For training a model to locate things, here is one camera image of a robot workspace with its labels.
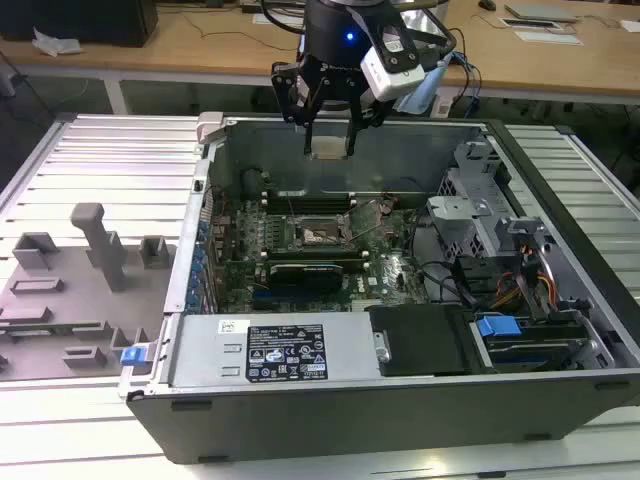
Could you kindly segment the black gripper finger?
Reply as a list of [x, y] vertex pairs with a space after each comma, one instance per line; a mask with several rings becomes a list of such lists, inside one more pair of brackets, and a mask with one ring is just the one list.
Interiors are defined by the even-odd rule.
[[312, 152], [313, 123], [326, 94], [326, 71], [317, 59], [272, 65], [271, 83], [285, 122], [305, 129], [304, 154]]
[[351, 156], [355, 151], [358, 133], [369, 127], [380, 127], [391, 113], [395, 101], [378, 100], [363, 77], [349, 78], [346, 81], [346, 93], [350, 120], [345, 140], [345, 151], [347, 156]]

